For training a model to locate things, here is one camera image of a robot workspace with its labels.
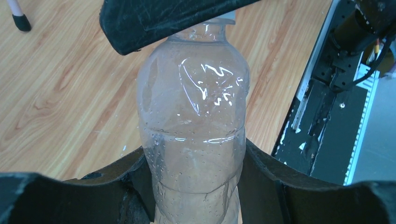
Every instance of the wood grain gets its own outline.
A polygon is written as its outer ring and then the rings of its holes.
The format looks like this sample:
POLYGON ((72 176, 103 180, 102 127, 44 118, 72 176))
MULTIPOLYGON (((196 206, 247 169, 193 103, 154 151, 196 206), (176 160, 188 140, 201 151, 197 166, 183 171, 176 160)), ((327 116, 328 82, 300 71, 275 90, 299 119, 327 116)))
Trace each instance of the wood grain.
MULTIPOLYGON (((158 45, 118 55, 99 27, 102 0, 0 1, 0 171, 81 178, 140 146, 135 79, 158 45)), ((270 152, 330 0, 263 0, 227 36, 251 69, 247 137, 270 152)))

